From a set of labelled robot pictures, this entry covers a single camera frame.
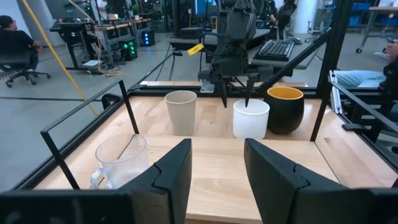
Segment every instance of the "yellow tag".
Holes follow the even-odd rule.
[[[198,53],[199,50],[203,49],[205,46],[203,44],[198,44],[194,47],[192,47],[191,49],[188,50],[188,54],[189,55],[194,55],[196,53]]]

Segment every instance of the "black office chair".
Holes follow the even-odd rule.
[[[51,78],[48,73],[28,71],[32,68],[32,62],[30,61],[30,52],[23,54],[0,54],[0,69],[4,72],[15,72],[13,76],[6,81],[6,85],[11,88],[14,79],[19,77],[25,77],[26,80],[30,81],[32,85],[36,85],[36,82],[32,79],[39,75],[46,75],[47,78]]]

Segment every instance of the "blue bin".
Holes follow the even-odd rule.
[[[383,26],[398,26],[398,18],[384,17],[381,19],[381,25]]]
[[[360,20],[360,17],[359,16],[351,16],[350,18],[349,18],[349,26],[357,26],[357,25],[359,25],[359,20]]]
[[[354,3],[353,11],[369,10],[370,7],[370,3]]]

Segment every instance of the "pitcher handle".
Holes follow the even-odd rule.
[[[104,169],[104,168],[98,168],[95,170],[95,172],[91,175],[91,186],[93,189],[99,189],[100,187],[98,186],[98,178],[100,177],[101,174],[106,174],[108,173],[109,169]]]

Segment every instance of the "black metal frame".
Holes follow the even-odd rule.
[[[314,129],[311,135],[311,141],[315,141],[317,138],[318,131],[320,129],[320,125],[322,122],[323,115],[325,114],[326,106],[329,103],[329,97],[332,86],[336,87],[343,93],[341,99],[350,99],[357,103],[360,107],[366,110],[368,113],[372,114],[377,120],[379,120],[383,125],[395,130],[398,132],[398,126],[391,123],[387,118],[383,117],[376,110],[372,109],[366,103],[363,103],[360,99],[367,100],[380,100],[380,97],[383,96],[383,92],[378,89],[368,89],[368,88],[349,88],[344,89],[336,83],[331,83],[328,80],[329,70],[335,70],[338,57],[340,56],[341,46],[343,44],[343,39],[345,35],[346,26],[339,26],[339,24],[347,24],[349,19],[349,12],[352,8],[353,0],[339,0],[338,2],[338,13],[336,14],[336,19],[333,21],[332,31],[327,34],[327,46],[325,50],[325,56],[322,63],[322,69],[320,72],[320,79],[318,82],[317,88],[299,88],[302,92],[304,92],[305,98],[320,98],[322,99],[321,107],[318,112],[317,119],[314,124]],[[252,94],[252,97],[264,97],[262,92],[269,85],[273,85],[274,82],[279,81],[283,77],[284,70],[290,69],[290,67],[294,68],[296,63],[299,63],[302,58],[305,58],[305,55],[311,54],[310,51],[306,51],[300,55],[299,58],[296,58],[292,62],[289,63],[287,68],[282,69],[279,73],[276,74],[274,80],[262,88],[258,88],[258,91],[255,91]],[[142,78],[137,84],[130,87],[129,92],[126,93],[126,89],[124,87],[123,81],[112,84],[107,87],[105,90],[99,92],[94,97],[90,98],[86,103],[83,103],[79,107],[75,108],[71,112],[67,113],[65,116],[51,124],[49,127],[45,128],[41,131],[45,142],[49,146],[51,152],[53,153],[53,157],[49,157],[45,162],[39,165],[32,173],[30,173],[23,181],[17,184],[13,189],[31,189],[34,188],[38,183],[40,183],[43,178],[45,178],[54,168],[57,167],[57,164],[62,168],[68,181],[71,183],[74,189],[78,189],[78,185],[76,180],[73,178],[72,173],[68,169],[64,159],[72,153],[84,140],[86,140],[98,127],[100,127],[120,106],[126,104],[126,108],[128,110],[132,126],[134,131],[138,134],[138,127],[136,121],[134,119],[134,114],[131,109],[131,105],[129,102],[129,97],[132,96],[165,96],[171,91],[175,90],[190,90],[194,91],[198,97],[219,97],[217,93],[200,93],[200,86],[146,86],[141,85],[140,83],[144,81],[148,76],[150,76],[156,69],[158,69],[165,61],[170,58],[173,54],[171,53],[168,57],[165,58],[164,61],[158,64],[154,69],[152,69],[144,78]],[[54,128],[56,125],[67,119],[72,114],[76,113],[78,110],[84,108],[92,101],[96,101],[101,95],[103,95],[110,88],[119,84],[122,90],[122,96],[119,97],[115,95],[111,95],[107,98],[107,100],[103,99],[104,103],[104,111],[89,125],[87,125],[84,129],[82,129],[78,134],[76,134],[71,140],[69,140],[66,144],[64,144],[59,149],[56,147],[54,142],[52,141],[49,131]],[[231,86],[231,91],[228,97],[244,97],[244,88]],[[345,122],[350,124],[351,121],[342,114],[338,114],[340,118]],[[362,140],[372,149],[374,150],[386,163],[390,165],[392,169],[398,172],[398,157],[392,152],[381,149],[379,146],[375,145],[368,137],[366,137],[362,132],[355,131],[355,133],[362,138]]]

